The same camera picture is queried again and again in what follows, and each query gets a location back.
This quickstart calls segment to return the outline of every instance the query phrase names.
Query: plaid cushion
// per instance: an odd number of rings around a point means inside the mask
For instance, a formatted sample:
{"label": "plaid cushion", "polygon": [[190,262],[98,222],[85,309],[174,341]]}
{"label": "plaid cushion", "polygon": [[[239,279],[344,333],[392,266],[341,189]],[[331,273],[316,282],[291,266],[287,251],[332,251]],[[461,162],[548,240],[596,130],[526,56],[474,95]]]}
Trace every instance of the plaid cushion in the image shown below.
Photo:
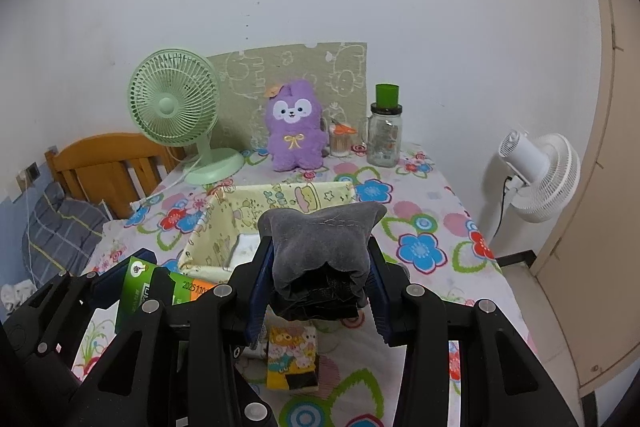
{"label": "plaid cushion", "polygon": [[39,288],[62,269],[80,275],[108,221],[99,206],[65,198],[60,184],[47,186],[22,236],[27,272]]}

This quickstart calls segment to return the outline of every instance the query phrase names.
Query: white fan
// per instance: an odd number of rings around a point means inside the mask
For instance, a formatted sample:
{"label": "white fan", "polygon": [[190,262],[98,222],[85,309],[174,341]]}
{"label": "white fan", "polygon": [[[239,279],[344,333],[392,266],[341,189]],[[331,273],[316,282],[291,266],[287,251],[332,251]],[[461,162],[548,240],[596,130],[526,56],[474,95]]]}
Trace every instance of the white fan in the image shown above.
{"label": "white fan", "polygon": [[504,206],[513,205],[525,221],[540,223],[558,214],[571,200],[580,181],[580,158],[561,134],[529,140],[512,130],[498,155],[514,172],[506,185]]}

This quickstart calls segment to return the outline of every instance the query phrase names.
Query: black jar lid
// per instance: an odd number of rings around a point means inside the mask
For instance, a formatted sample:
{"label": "black jar lid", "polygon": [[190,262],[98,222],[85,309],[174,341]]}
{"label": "black jar lid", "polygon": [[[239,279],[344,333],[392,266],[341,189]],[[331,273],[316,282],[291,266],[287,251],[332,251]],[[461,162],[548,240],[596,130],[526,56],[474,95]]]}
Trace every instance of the black jar lid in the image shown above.
{"label": "black jar lid", "polygon": [[378,104],[373,102],[371,104],[371,112],[382,116],[398,116],[402,114],[402,106],[398,104],[396,107],[378,107]]}

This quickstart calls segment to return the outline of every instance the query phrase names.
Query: wooden door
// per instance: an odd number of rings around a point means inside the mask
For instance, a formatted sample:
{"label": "wooden door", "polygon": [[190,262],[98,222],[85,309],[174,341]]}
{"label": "wooden door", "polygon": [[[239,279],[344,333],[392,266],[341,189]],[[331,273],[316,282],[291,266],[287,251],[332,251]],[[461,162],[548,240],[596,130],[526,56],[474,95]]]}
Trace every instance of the wooden door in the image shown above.
{"label": "wooden door", "polygon": [[640,2],[610,0],[609,8],[613,80],[602,144],[573,219],[537,273],[581,394],[640,354]]}

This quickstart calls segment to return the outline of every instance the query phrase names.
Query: gray cloth object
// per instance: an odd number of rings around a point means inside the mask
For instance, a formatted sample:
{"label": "gray cloth object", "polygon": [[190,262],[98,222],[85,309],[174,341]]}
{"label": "gray cloth object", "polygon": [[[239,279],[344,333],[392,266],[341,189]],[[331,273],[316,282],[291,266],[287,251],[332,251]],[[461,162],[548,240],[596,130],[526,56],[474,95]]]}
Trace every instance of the gray cloth object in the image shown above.
{"label": "gray cloth object", "polygon": [[38,248],[73,275],[80,275],[102,239],[102,225],[109,219],[102,209],[87,201],[65,198],[60,184],[47,185],[29,215],[27,232],[22,236],[22,256],[27,273],[33,274],[38,288],[60,268]]}
{"label": "gray cloth object", "polygon": [[381,203],[364,202],[322,208],[303,214],[293,208],[272,208],[258,219],[260,237],[271,235],[274,245],[273,283],[280,295],[297,300],[291,283],[324,263],[351,275],[351,291],[366,304],[369,276],[367,242],[371,230],[386,214]]}

